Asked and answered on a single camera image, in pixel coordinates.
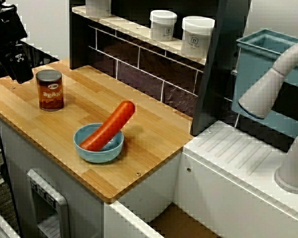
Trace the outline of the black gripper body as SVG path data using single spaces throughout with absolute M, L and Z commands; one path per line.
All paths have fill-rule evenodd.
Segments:
M 27 33 L 17 13 L 17 6 L 0 6 L 0 50 L 12 48 L 23 38 L 27 38 Z

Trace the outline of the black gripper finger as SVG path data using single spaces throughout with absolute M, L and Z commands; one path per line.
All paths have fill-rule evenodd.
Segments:
M 14 75 L 11 69 L 10 65 L 10 52 L 5 51 L 5 50 L 0 50 L 0 62 L 2 66 L 5 68 L 7 71 L 7 74 L 11 79 L 14 79 Z
M 8 63 L 12 72 L 11 78 L 19 84 L 32 79 L 32 69 L 23 46 L 15 45 L 14 50 L 7 56 Z

